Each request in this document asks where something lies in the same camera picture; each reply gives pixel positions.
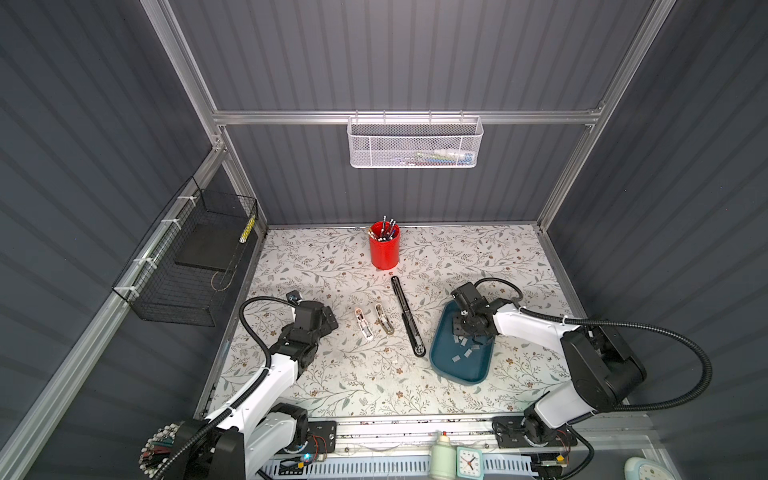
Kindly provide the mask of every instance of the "black wire mesh basket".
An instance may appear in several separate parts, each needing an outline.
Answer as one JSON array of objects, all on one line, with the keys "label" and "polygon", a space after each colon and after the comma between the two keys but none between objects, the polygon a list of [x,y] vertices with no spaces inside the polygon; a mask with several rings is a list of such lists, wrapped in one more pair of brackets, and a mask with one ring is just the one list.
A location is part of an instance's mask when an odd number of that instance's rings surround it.
[{"label": "black wire mesh basket", "polygon": [[141,263],[135,281],[113,290],[141,319],[216,326],[228,321],[256,246],[257,202],[200,188],[185,198],[176,218],[155,224],[167,223],[157,246],[137,258],[140,246],[124,268]]}]

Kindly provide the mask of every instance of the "red pen holder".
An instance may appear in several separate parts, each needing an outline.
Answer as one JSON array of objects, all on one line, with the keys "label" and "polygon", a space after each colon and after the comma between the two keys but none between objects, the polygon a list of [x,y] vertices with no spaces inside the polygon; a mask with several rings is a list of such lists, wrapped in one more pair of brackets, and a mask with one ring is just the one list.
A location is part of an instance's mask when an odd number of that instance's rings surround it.
[{"label": "red pen holder", "polygon": [[[381,236],[383,222],[376,222],[371,231],[377,237]],[[391,240],[379,242],[368,237],[371,243],[371,263],[379,270],[391,270],[400,261],[400,226],[395,225],[395,233]]]}]

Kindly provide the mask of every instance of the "mesh basket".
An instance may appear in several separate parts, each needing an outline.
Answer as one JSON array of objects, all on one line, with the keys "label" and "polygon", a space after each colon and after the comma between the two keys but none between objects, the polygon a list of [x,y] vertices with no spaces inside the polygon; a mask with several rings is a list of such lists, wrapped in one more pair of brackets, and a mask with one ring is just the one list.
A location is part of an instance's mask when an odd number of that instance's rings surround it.
[{"label": "mesh basket", "polygon": [[245,268],[238,267],[253,252],[255,232],[245,243],[235,239],[223,271],[179,264],[177,256],[198,225],[242,232],[256,211],[252,197],[198,190],[170,220],[132,285],[116,284],[113,290],[144,320],[198,326],[215,326],[219,319],[226,322],[244,278]]},{"label": "mesh basket", "polygon": [[350,117],[346,131],[349,162],[355,168],[472,168],[482,139],[480,117]]}]

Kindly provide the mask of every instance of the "white bottle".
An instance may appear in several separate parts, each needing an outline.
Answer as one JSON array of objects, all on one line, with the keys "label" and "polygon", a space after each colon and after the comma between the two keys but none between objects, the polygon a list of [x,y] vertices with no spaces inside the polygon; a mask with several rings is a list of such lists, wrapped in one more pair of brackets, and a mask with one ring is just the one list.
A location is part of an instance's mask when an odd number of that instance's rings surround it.
[{"label": "white bottle", "polygon": [[435,480],[455,480],[456,449],[445,434],[440,435],[429,453],[429,477]]}]

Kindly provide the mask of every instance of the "teal clock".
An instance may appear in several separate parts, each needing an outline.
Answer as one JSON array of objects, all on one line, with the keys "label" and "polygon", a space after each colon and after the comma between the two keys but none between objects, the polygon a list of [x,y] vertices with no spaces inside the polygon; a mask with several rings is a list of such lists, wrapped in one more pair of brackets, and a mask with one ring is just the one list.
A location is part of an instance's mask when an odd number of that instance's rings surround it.
[{"label": "teal clock", "polygon": [[456,475],[459,478],[483,478],[482,452],[466,447],[456,448]]}]

